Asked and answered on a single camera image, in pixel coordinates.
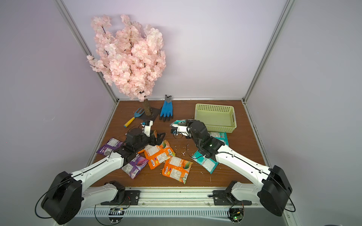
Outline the orange candy bag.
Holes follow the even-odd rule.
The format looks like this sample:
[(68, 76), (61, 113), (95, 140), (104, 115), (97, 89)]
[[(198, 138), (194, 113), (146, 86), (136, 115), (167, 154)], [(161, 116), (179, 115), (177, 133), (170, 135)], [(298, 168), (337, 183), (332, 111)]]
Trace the orange candy bag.
[(161, 145), (147, 145), (144, 149), (138, 152), (138, 154), (142, 153), (148, 160), (148, 165), (151, 170), (154, 170), (156, 167), (171, 157), (176, 156), (174, 150), (171, 148), (167, 140), (164, 140)]
[(186, 184), (193, 162), (173, 156), (165, 161), (162, 175)]

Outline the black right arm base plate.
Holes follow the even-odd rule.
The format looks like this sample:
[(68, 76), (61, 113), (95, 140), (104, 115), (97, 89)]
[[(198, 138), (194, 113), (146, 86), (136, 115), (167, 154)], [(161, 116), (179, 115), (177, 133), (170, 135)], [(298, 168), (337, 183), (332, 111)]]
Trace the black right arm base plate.
[(222, 190), (214, 190), (208, 198), (212, 198), (215, 206), (232, 206), (232, 205), (246, 205), (251, 206), (252, 202), (243, 200), (239, 201), (231, 193)]

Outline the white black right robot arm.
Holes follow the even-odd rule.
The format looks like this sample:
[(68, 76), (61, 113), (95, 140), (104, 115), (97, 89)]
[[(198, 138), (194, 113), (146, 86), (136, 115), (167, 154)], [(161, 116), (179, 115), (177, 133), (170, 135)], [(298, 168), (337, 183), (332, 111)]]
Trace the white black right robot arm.
[(204, 157), (224, 164), (247, 178), (258, 189), (256, 196), (262, 206), (275, 216), (282, 216), (292, 193), (292, 186), (282, 168), (258, 164), (232, 150), (211, 136), (201, 121), (186, 120), (184, 127), (181, 131), (194, 141)]

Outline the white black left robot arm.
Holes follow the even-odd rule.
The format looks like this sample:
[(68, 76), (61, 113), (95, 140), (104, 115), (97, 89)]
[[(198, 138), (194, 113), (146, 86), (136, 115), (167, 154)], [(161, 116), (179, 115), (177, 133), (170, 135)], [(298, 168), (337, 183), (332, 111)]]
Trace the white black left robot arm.
[(94, 187), (93, 184), (130, 163), (147, 145), (160, 145), (164, 138), (165, 133), (157, 134), (156, 131), (147, 132), (140, 128), (130, 129), (120, 147), (105, 158), (72, 173), (59, 173), (36, 205), (41, 206), (49, 218), (64, 225), (78, 212), (91, 206), (103, 202), (122, 203), (125, 188), (120, 183), (111, 181), (99, 187)]

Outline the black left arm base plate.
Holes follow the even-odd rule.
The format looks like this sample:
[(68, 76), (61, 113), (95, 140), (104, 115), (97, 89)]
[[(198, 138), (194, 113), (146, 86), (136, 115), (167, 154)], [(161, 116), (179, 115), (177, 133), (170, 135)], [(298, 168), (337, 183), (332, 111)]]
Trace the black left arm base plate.
[(126, 205), (136, 206), (139, 203), (140, 190), (124, 190), (119, 192), (114, 200), (102, 202), (101, 205)]

